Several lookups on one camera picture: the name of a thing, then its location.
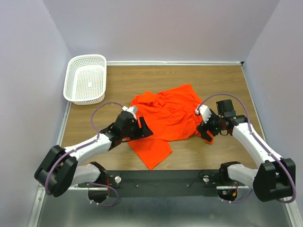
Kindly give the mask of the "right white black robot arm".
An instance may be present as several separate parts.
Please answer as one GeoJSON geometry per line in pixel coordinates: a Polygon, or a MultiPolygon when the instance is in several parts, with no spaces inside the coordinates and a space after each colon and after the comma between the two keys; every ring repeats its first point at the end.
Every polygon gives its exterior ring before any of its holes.
{"type": "Polygon", "coordinates": [[[236,114],[230,99],[218,101],[216,106],[216,113],[205,104],[195,110],[196,115],[202,117],[196,128],[202,139],[212,143],[216,135],[226,131],[240,142],[257,166],[251,169],[237,161],[223,163],[218,181],[223,185],[233,181],[242,183],[262,202],[283,202],[286,197],[288,203],[293,202],[296,197],[295,162],[276,153],[255,131],[247,114],[236,114]]]}

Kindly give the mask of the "orange t-shirt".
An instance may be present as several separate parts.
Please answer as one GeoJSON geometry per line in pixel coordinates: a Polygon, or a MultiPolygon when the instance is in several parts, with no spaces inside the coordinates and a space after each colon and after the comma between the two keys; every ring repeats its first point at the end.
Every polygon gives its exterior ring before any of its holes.
{"type": "Polygon", "coordinates": [[[202,117],[195,109],[201,103],[191,84],[157,94],[146,91],[131,101],[138,108],[137,117],[144,117],[153,135],[128,144],[149,170],[171,154],[169,142],[200,136],[196,128],[202,117]]]}

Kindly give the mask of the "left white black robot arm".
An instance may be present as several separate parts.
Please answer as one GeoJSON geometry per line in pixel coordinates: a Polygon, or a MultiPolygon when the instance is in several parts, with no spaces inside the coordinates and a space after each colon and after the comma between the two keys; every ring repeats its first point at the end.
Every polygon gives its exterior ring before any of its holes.
{"type": "Polygon", "coordinates": [[[46,193],[54,197],[61,196],[74,184],[84,183],[84,180],[76,177],[76,172],[80,170],[79,164],[98,153],[110,151],[122,142],[153,135],[145,119],[137,117],[136,112],[136,106],[124,106],[116,121],[97,130],[94,137],[65,148],[59,145],[51,147],[34,178],[45,187],[46,193]]]}

